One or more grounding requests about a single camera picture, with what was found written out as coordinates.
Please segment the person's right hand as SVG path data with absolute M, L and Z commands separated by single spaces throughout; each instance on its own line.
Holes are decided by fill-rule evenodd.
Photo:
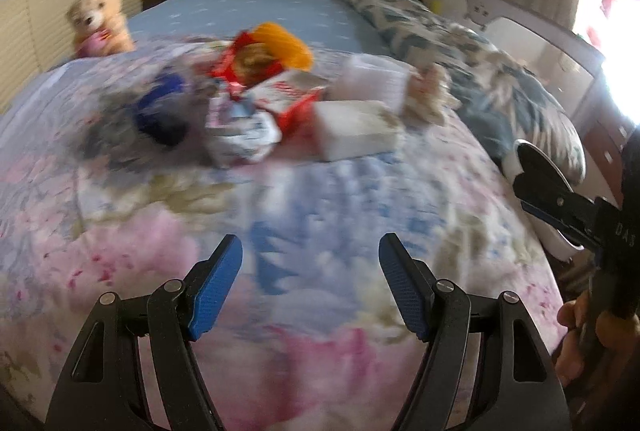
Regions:
M 604 388 L 620 380 L 639 347 L 639 318 L 620 318 L 608 311 L 589 321 L 590 295 L 582 292 L 576 300 L 564 303 L 558 312 L 558 323 L 567 330 L 554 369 L 566 388 L 578 380 L 588 387 Z M 600 359 L 591 362 L 580 347 L 582 329 L 594 331 L 592 352 L 601 351 Z

